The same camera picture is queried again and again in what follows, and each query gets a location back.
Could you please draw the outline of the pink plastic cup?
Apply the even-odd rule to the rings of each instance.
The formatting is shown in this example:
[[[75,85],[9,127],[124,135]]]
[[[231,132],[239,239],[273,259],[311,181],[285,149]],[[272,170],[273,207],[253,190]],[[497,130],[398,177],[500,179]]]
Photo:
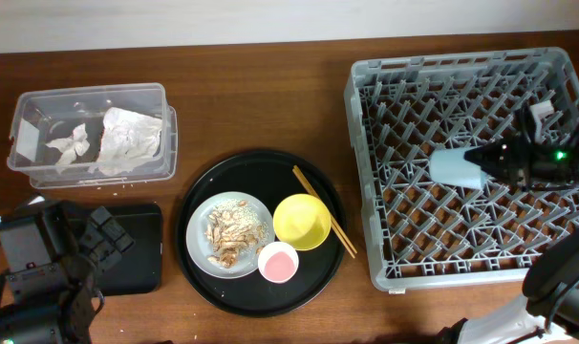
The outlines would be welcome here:
[[[270,243],[258,255],[258,270],[271,283],[287,283],[298,271],[298,267],[297,251],[284,242]]]

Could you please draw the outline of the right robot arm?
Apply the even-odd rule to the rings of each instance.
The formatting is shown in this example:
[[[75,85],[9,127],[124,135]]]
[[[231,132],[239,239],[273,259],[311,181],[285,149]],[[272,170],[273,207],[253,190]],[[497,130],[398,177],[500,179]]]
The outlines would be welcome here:
[[[561,191],[579,185],[579,123],[568,139],[546,144],[550,101],[523,105],[517,133],[476,148],[435,151],[429,161],[435,183],[472,189],[485,182],[523,191]],[[522,293],[488,316],[462,319],[442,329],[437,343],[548,343],[579,339],[579,227],[548,248],[527,271]]]

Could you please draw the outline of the yellow plastic bowl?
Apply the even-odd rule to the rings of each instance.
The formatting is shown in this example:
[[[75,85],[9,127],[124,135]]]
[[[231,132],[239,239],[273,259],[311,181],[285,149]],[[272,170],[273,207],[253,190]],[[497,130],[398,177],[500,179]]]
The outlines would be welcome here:
[[[321,246],[332,227],[330,211],[309,194],[288,196],[277,205],[272,219],[276,237],[299,251]]]

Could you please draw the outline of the gold snack wrapper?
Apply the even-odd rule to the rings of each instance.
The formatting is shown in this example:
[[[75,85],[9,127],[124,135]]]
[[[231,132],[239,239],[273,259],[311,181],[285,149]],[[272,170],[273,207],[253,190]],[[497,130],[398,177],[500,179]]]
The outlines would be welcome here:
[[[49,148],[55,148],[61,156],[54,164],[58,173],[67,169],[68,165],[73,163],[78,157],[83,156],[90,148],[86,124],[78,125],[68,138],[51,140],[46,143]]]

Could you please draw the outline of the white napkin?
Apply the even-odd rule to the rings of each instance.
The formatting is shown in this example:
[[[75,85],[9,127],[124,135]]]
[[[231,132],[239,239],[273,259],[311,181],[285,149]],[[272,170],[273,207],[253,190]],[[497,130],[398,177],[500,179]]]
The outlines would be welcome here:
[[[148,163],[160,147],[161,129],[161,118],[110,108],[103,118],[96,165],[89,171],[116,176]]]

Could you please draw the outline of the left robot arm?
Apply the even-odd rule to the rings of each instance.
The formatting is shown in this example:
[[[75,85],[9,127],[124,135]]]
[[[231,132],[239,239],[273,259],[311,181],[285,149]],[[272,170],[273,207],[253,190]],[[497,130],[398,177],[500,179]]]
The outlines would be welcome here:
[[[88,343],[105,297],[98,279],[135,244],[111,212],[66,201],[0,219],[0,343]]]

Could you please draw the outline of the blue plastic cup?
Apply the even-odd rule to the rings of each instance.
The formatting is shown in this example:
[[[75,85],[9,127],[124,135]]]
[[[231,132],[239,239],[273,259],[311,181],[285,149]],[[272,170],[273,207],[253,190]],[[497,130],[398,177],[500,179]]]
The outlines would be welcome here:
[[[470,147],[436,150],[429,159],[429,175],[434,183],[482,190],[487,175],[464,158]]]

